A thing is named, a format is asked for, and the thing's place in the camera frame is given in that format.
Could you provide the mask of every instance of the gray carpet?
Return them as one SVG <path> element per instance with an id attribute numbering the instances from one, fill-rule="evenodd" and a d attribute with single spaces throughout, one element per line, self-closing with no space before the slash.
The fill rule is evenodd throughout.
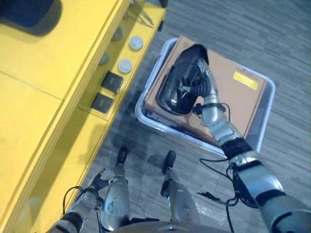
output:
<path id="1" fill-rule="evenodd" d="M 107 168 L 106 177 L 111 177 L 119 147 L 126 145 L 130 150 L 125 167 L 131 217 L 170 220 L 168 201 L 159 194 L 163 182 L 160 164 L 169 150 L 175 150 L 174 168 L 194 195 L 202 224 L 230 230 L 225 207 L 196 194 L 209 191 L 222 200 L 233 197 L 230 182 L 199 163 L 201 157 L 216 156 L 142 125 L 134 114 L 136 101 L 163 44 L 181 34 L 275 82 L 276 95 L 261 154 L 286 193 L 310 207 L 309 0 L 170 1 L 163 31 L 156 34 L 86 182 L 102 167 Z M 214 164 L 221 171 L 226 166 L 227 163 Z M 239 203 L 230 213 L 236 232 L 266 232 L 258 210 Z M 84 232 L 97 230 L 96 215 L 92 213 Z"/>

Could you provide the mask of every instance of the round white knob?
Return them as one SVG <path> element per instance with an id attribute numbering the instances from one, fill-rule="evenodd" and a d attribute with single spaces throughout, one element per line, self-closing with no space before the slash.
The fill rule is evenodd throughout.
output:
<path id="1" fill-rule="evenodd" d="M 142 40 L 140 36 L 135 35 L 130 39 L 130 47 L 134 51 L 141 50 L 143 45 L 144 45 L 144 41 Z"/>
<path id="2" fill-rule="evenodd" d="M 132 63 L 128 59 L 121 59 L 118 64 L 119 71 L 123 74 L 128 74 L 132 70 Z"/>

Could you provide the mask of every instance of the cable connector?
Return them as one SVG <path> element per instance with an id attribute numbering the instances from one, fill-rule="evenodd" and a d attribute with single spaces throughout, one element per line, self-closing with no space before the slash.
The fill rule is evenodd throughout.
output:
<path id="1" fill-rule="evenodd" d="M 215 197 L 214 195 L 212 195 L 212 194 L 209 193 L 209 192 L 206 192 L 206 193 L 197 193 L 197 194 L 200 194 L 201 196 L 206 197 L 206 198 L 211 199 L 211 200 L 215 200 L 215 201 L 219 201 L 219 200 L 220 200 L 220 198 Z"/>

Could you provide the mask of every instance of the robot leg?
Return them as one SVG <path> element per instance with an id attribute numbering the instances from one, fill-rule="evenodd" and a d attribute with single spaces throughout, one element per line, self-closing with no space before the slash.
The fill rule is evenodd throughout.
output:
<path id="1" fill-rule="evenodd" d="M 129 222 L 130 200 L 124 170 L 126 156 L 126 147 L 121 147 L 113 180 L 101 211 L 101 224 L 109 231 L 125 226 Z"/>
<path id="2" fill-rule="evenodd" d="M 164 162 L 165 179 L 161 188 L 161 196 L 169 199 L 172 221 L 200 223 L 199 214 L 189 190 L 179 182 L 172 167 L 176 153 L 170 151 Z"/>

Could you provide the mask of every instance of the black shoe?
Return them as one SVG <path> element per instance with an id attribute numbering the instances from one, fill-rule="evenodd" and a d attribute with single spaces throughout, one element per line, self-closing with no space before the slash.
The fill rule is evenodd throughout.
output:
<path id="1" fill-rule="evenodd" d="M 163 164 L 163 168 L 162 168 L 162 173 L 163 175 L 166 174 L 166 170 L 168 168 L 172 168 L 173 165 L 174 165 L 174 162 L 175 162 L 175 159 L 176 159 L 176 153 L 175 151 L 170 151 L 167 153 L 166 157 L 165 157 L 165 161 L 164 161 L 164 164 Z"/>
<path id="2" fill-rule="evenodd" d="M 123 146 L 120 148 L 118 153 L 117 165 L 119 164 L 124 165 L 126 158 L 127 158 L 127 148 Z"/>

